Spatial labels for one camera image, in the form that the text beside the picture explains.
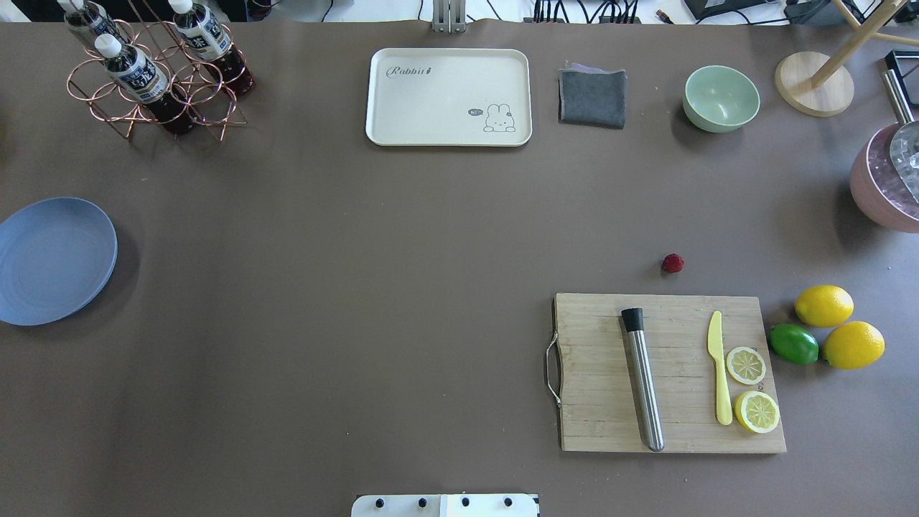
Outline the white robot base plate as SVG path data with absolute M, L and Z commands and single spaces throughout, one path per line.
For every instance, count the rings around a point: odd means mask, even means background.
M 351 516 L 539 516 L 538 495 L 456 493 L 365 495 L 355 499 Z

